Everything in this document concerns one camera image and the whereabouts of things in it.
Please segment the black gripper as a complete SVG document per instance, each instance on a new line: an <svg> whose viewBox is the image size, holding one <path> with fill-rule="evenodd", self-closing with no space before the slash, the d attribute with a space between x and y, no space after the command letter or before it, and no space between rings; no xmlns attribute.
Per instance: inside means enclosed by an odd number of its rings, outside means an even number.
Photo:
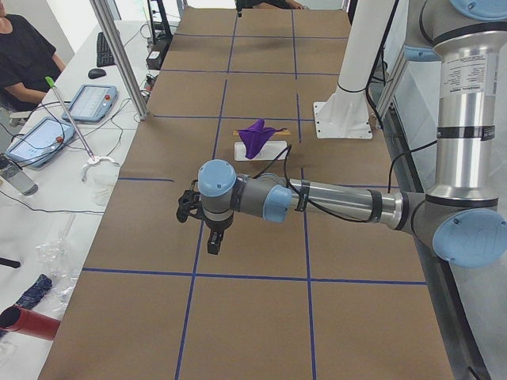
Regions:
<svg viewBox="0 0 507 380"><path fill-rule="evenodd" d="M233 215L230 215L228 218L220 221L212 220L210 218L205 219L206 226L210 230L210 235L207 242L207 250L209 254L219 254L221 241L223 240L225 230L232 225L233 220Z"/></svg>

